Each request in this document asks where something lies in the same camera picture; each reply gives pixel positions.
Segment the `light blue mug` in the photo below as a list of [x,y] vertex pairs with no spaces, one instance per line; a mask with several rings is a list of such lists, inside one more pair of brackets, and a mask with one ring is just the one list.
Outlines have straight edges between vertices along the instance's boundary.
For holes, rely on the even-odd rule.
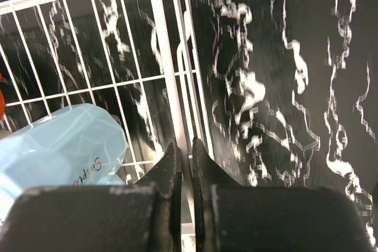
[[121,125],[88,103],[64,107],[1,139],[1,221],[28,188],[104,184],[127,149]]

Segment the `orange mug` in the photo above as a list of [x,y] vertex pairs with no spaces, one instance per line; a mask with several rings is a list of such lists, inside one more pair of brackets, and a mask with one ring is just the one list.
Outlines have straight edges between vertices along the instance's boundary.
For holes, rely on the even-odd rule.
[[5,114],[5,99],[4,99],[2,90],[0,90],[0,120],[2,120],[4,114]]

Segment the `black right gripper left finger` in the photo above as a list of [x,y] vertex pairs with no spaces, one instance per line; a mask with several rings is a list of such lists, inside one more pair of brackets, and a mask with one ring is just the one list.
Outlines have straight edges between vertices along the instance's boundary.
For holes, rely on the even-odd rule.
[[26,190],[1,229],[2,251],[180,251],[182,157],[176,141],[133,185]]

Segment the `white wire dish rack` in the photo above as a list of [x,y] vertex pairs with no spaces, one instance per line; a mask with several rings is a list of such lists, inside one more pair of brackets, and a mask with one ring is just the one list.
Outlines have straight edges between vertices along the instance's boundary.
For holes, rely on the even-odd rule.
[[167,132],[145,81],[163,73],[149,0],[38,0],[2,12],[1,73],[9,131],[85,103],[121,125],[128,149],[104,184],[130,184],[132,160],[162,154]]

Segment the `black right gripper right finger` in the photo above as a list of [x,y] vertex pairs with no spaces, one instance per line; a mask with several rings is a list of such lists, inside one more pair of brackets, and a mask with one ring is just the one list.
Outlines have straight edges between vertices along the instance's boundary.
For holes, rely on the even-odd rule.
[[243,186],[193,139],[197,251],[372,251],[354,205],[328,188]]

